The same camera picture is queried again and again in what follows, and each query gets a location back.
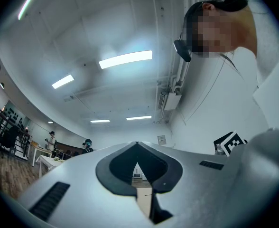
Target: man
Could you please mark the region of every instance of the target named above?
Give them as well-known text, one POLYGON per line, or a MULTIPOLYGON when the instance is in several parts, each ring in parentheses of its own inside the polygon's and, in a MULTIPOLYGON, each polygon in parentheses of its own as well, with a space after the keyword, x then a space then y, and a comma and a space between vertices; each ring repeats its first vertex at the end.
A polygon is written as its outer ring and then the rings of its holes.
POLYGON ((55 137, 54 137, 54 135, 55 135, 55 132, 50 132, 49 133, 50 135, 51 135, 51 138, 48 140, 48 139, 45 139, 46 141, 47 141, 47 143, 48 143, 48 149, 50 150, 50 151, 53 151, 54 150, 54 145, 55 145, 55 141, 56 141, 56 139, 55 139, 55 137))
POLYGON ((86 141, 83 143, 83 145, 84 145, 84 149, 83 149, 82 154, 93 152, 93 149, 91 147, 92 146, 91 139, 86 139, 86 141))

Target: ceiling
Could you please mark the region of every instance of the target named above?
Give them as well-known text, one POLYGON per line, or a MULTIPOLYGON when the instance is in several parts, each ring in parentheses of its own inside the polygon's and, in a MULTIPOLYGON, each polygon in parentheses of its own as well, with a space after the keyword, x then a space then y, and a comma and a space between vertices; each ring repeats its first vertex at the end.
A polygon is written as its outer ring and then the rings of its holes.
POLYGON ((177 70, 173 40, 183 0, 15 0, 0 24, 0 58, 21 92, 41 112, 76 129, 153 124, 157 97, 177 70), (144 50, 153 59, 101 69, 98 62, 144 50), (74 81, 52 84, 71 74, 74 81), (126 121, 126 117, 152 115, 126 121), (90 120, 110 119, 93 124, 90 120))

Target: black vent slot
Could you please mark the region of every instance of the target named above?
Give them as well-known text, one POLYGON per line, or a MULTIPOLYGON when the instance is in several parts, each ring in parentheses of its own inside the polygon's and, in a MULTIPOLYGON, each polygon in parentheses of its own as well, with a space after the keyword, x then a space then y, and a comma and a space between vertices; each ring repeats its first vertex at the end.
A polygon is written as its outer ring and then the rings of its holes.
POLYGON ((69 187, 70 185, 66 183, 55 183, 34 207, 30 209, 30 212, 41 220, 47 221, 69 187))
POLYGON ((209 168, 213 168, 213 169, 216 169, 216 170, 221 170, 224 167, 223 164, 218 164, 218 163, 209 162, 209 161, 202 161, 200 163, 200 165, 203 165, 203 166, 209 167, 209 168))

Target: black railing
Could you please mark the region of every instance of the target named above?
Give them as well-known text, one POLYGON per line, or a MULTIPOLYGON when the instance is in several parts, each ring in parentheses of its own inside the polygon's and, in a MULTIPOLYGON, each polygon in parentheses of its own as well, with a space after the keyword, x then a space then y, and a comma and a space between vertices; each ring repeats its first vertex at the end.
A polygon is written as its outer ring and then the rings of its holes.
MULTIPOLYGON (((12 126, 15 124, 12 122, 11 117, 7 117, 3 114, 3 112, 0 110, 0 136, 3 136, 5 131, 8 131, 12 126)), ((23 129, 19 129, 18 137, 15 141, 15 150, 18 152, 21 152, 23 154, 23 157, 26 156, 26 153, 29 149, 29 138, 30 135, 25 132, 23 129)))

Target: person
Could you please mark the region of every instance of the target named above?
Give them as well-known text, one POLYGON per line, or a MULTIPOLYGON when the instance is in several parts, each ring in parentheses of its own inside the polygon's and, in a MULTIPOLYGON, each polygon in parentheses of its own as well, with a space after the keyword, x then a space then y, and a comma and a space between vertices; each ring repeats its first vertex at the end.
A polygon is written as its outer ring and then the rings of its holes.
POLYGON ((86 139, 85 142, 83 143, 84 145, 84 149, 83 149, 83 152, 82 154, 87 154, 87 153, 90 153, 90 152, 93 152, 93 149, 92 149, 92 141, 91 139, 86 139))
POLYGON ((51 138, 50 138, 49 140, 48 140, 48 139, 45 139, 45 140, 46 140, 47 143, 48 143, 47 148, 48 148, 50 151, 53 152, 53 150, 54 150, 54 145, 55 145, 55 142, 56 142, 56 139, 55 139, 55 137, 54 137, 55 132, 54 132, 54 131, 51 131, 49 134, 51 135, 51 138))
POLYGON ((244 47, 256 57, 258 86, 279 60, 279 24, 262 0, 197 2, 186 13, 183 29, 186 34, 182 32, 174 46, 185 61, 190 61, 188 50, 206 56, 244 47))

